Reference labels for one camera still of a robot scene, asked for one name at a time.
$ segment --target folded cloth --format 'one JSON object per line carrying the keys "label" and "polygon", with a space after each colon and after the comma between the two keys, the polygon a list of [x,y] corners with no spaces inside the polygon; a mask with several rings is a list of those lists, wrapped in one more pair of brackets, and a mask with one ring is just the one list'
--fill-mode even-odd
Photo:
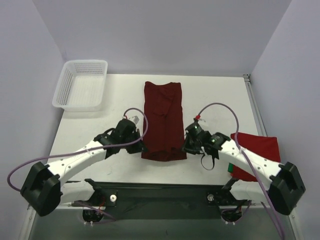
{"label": "folded cloth", "polygon": [[[231,134],[231,138],[235,139],[235,134]],[[255,136],[247,133],[238,133],[239,144],[250,150],[251,152],[258,154],[259,156],[269,159],[274,162],[280,163],[279,146],[276,137],[269,136]],[[257,179],[250,173],[243,171],[237,166],[233,166],[232,177],[247,181],[257,182]]]}
{"label": "folded cloth", "polygon": [[149,127],[143,137],[143,143],[148,149],[148,152],[142,152],[143,159],[166,162],[187,158],[181,150],[185,140],[181,101],[180,83],[145,83],[144,113]]}

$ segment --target gray floor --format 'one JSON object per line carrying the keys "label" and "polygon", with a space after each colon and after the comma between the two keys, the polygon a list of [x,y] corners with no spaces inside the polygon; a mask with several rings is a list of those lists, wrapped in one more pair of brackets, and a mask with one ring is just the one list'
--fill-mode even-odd
{"label": "gray floor", "polygon": [[[263,208],[251,208],[242,221],[225,225],[213,220],[121,220],[84,226],[81,210],[57,209],[34,220],[29,240],[277,240],[278,233]],[[283,217],[286,239],[294,240],[289,219]]]}

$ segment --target black end cap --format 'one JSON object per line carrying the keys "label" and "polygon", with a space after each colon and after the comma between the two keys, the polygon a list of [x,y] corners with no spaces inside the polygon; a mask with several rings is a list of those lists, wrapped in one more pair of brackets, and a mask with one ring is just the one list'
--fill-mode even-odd
{"label": "black end cap", "polygon": [[287,162],[279,167],[281,171],[270,178],[272,183],[268,195],[278,213],[289,215],[305,193],[306,187],[296,165]]}
{"label": "black end cap", "polygon": [[48,170],[42,162],[34,164],[20,190],[20,194],[40,217],[51,213],[61,200],[61,184],[58,175]]}

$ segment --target green object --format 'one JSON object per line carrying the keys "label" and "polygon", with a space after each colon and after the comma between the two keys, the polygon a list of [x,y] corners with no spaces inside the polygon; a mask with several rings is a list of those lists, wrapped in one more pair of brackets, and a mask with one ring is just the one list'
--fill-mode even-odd
{"label": "green object", "polygon": [[229,163],[229,166],[228,166],[228,173],[233,173],[234,172],[234,165]]}

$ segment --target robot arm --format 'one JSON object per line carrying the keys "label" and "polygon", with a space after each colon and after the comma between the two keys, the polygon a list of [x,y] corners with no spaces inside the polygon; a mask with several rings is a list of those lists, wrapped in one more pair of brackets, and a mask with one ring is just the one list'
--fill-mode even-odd
{"label": "robot arm", "polygon": [[[213,161],[219,159],[220,154],[228,155],[228,162],[254,175],[236,142],[228,136],[219,132],[211,135],[201,128],[197,120],[185,131],[186,138],[182,147],[185,152],[211,155]],[[273,162],[243,147],[241,150],[250,159],[274,208],[281,214],[289,215],[306,190],[297,167],[290,162],[285,165]],[[267,202],[257,182],[232,181],[229,190],[235,199]]]}
{"label": "robot arm", "polygon": [[88,200],[95,191],[88,182],[67,181],[92,164],[117,154],[121,148],[125,148],[129,154],[146,151],[141,140],[128,145],[140,138],[136,128],[137,119],[122,119],[116,128],[99,134],[79,149],[78,152],[84,152],[82,154],[61,158],[46,165],[37,162],[31,167],[20,194],[40,216],[51,213],[60,203]]}

